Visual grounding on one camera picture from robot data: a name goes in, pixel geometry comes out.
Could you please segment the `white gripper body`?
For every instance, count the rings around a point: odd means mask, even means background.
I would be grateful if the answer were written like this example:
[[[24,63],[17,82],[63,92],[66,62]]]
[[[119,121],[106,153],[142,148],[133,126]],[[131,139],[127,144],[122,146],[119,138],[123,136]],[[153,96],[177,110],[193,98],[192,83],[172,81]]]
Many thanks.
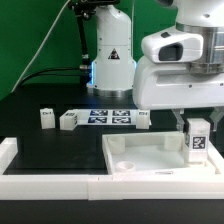
[[[190,74],[186,63],[155,64],[143,56],[135,72],[133,101],[141,110],[224,106],[224,73]]]

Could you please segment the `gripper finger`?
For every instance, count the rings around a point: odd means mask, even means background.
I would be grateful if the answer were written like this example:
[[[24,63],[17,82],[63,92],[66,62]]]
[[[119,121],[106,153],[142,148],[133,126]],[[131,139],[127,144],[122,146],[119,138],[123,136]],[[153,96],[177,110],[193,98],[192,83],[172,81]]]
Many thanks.
[[[218,128],[218,123],[224,117],[224,107],[215,107],[212,113],[210,114],[210,119],[213,122],[213,131],[216,131]]]
[[[183,132],[185,128],[185,121],[183,115],[185,111],[183,109],[173,109],[172,110],[175,118],[176,118],[176,128],[179,132]]]

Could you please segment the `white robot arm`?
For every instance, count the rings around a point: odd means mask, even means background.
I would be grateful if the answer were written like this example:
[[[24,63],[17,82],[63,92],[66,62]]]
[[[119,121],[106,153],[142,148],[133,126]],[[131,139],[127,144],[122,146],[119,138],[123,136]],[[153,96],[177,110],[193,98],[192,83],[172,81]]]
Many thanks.
[[[178,10],[175,25],[143,38],[134,61],[131,20],[112,3],[96,8],[97,57],[90,92],[130,92],[141,110],[224,107],[224,0],[156,0]]]

